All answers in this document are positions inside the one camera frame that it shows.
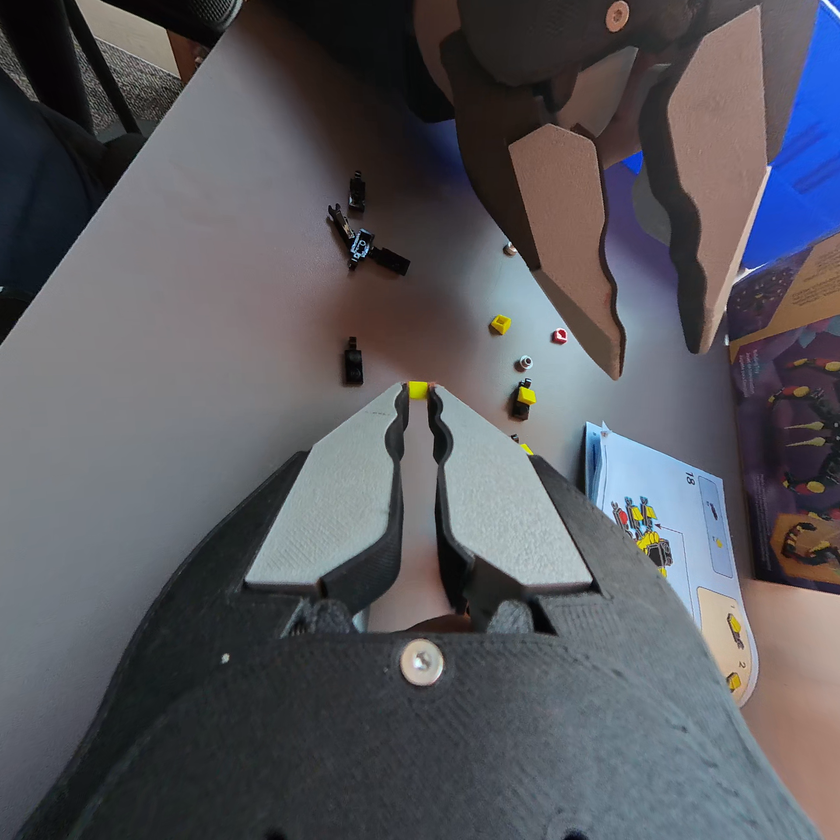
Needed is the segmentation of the person's dark trouser leg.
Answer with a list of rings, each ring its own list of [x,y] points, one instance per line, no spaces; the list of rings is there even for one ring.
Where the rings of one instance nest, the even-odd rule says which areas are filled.
[[[1,340],[110,194],[145,138],[106,142],[1,72]]]

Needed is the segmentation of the black chair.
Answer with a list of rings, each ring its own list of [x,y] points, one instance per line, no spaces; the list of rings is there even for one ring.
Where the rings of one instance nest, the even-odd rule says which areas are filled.
[[[2,70],[101,142],[148,138],[244,2],[2,2]]]

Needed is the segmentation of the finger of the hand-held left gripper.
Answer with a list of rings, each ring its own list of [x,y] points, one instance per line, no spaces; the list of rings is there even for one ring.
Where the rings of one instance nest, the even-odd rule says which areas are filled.
[[[595,144],[548,123],[508,151],[535,248],[531,273],[582,349],[616,381],[626,334],[606,261],[606,192]]]
[[[761,11],[753,6],[677,54],[639,123],[693,354],[715,338],[769,177],[766,131]]]

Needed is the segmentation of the purple lego set box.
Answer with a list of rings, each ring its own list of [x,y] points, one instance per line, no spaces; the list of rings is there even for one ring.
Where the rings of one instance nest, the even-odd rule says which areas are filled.
[[[728,301],[757,578],[839,593],[839,234],[750,272]]]

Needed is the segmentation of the black lego clip assembly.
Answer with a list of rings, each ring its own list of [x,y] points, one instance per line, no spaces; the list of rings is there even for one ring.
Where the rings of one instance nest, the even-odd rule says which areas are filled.
[[[348,250],[347,267],[349,270],[356,270],[366,259],[370,259],[376,265],[401,277],[406,275],[411,264],[410,260],[388,248],[375,246],[374,234],[365,228],[354,231],[339,204],[329,205],[328,214]]]

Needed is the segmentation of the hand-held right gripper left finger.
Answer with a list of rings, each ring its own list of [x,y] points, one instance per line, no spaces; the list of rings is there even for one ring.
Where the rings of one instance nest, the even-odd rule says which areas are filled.
[[[354,615],[392,587],[407,420],[407,386],[396,383],[307,452],[245,576],[249,588],[332,599]]]

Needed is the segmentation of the lego instruction booklet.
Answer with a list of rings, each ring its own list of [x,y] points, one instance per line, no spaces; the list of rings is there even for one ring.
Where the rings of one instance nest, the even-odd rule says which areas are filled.
[[[743,707],[758,683],[720,478],[588,423],[584,485],[593,504],[653,562],[699,627]]]

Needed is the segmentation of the blue plastic bin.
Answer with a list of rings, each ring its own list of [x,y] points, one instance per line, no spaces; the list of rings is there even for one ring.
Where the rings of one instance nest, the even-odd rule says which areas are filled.
[[[819,2],[790,120],[742,256],[754,270],[838,230],[838,2]]]

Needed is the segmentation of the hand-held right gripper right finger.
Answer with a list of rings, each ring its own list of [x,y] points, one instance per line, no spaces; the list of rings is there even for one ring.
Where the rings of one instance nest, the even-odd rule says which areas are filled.
[[[531,456],[441,385],[427,396],[438,568],[477,632],[555,632],[540,597],[594,583]]]

